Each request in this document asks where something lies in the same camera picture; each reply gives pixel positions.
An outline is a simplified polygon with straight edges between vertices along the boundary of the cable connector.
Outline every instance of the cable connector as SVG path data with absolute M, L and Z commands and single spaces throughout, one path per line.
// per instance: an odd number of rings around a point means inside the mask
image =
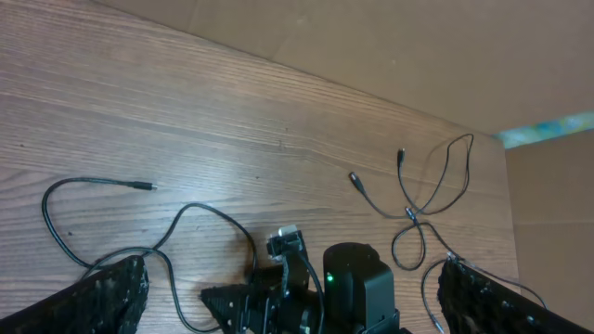
M 410 218 L 410 220 L 416 225 L 419 225 L 419 221 L 417 220 L 417 215 L 408 207 L 405 208 L 405 211 L 407 212 L 407 216 L 408 218 Z
M 363 182 L 361 182 L 361 179 L 359 178 L 359 176 L 357 176 L 355 174 L 355 172 L 350 172 L 349 173 L 349 179 L 353 183 L 353 186 L 355 186 L 355 188 L 357 190 L 359 190 L 359 192 L 361 194 L 365 194 L 365 188 L 363 187 Z
M 405 150 L 403 148 L 398 149 L 398 156 L 396 157 L 396 164 L 398 168 L 402 167 L 402 163 L 405 161 Z
M 141 181 L 129 182 L 128 186 L 132 187 L 134 189 L 147 190 L 147 191 L 157 190 L 159 188 L 157 185 L 151 184 L 151 182 L 141 182 Z
M 435 325 L 435 328 L 437 328 L 437 330 L 439 330 L 439 332 L 441 334 L 444 334 L 444 328 L 442 327 L 442 324 L 439 323 L 439 321 L 437 320 L 437 318 L 435 318 L 434 316 L 431 317 L 431 320 L 433 321 L 433 324 Z

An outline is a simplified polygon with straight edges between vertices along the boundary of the cardboard wall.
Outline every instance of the cardboard wall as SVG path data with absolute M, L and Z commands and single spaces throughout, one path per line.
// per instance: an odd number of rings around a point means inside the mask
M 591 0 L 100 0 L 485 133 L 594 109 Z
M 589 131 L 506 152 L 520 281 L 540 293 L 553 312 L 590 330 L 593 151 Z

